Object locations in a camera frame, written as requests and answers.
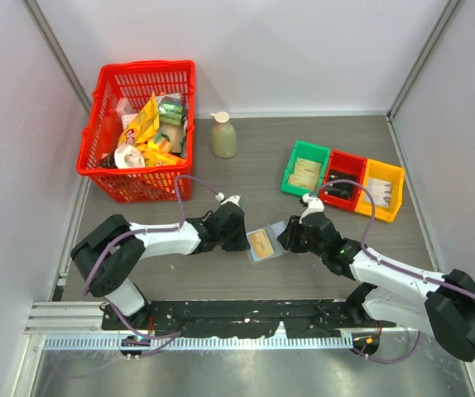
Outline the grey card holder wallet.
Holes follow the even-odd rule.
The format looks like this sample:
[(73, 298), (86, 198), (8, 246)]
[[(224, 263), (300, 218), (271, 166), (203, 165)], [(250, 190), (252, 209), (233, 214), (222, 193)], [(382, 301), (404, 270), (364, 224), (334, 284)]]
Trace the grey card holder wallet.
[(249, 244), (247, 256), (251, 265), (272, 260), (286, 253), (277, 240), (285, 229), (286, 223), (280, 221), (246, 233)]

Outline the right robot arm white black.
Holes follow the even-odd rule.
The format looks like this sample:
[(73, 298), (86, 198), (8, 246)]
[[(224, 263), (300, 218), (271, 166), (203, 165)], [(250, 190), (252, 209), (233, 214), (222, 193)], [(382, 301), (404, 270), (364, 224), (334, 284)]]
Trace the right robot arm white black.
[(422, 270), (342, 237), (323, 213), (292, 216), (278, 236), (292, 253), (312, 253), (335, 275), (359, 282), (348, 297), (350, 323), (372, 320), (413, 328), (455, 358), (475, 360), (475, 281), (466, 272)]

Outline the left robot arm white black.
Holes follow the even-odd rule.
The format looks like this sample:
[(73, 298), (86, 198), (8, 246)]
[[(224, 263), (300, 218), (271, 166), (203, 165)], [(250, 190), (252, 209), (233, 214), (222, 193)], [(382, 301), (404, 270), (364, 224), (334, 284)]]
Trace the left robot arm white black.
[(79, 242), (70, 256), (82, 277), (91, 279), (91, 295), (105, 298), (129, 328), (140, 329), (148, 323), (150, 311), (142, 292), (128, 279), (138, 261), (170, 254), (191, 256), (217, 246), (226, 252), (249, 248), (245, 213), (228, 200), (216, 211), (182, 224), (150, 227), (112, 215)]

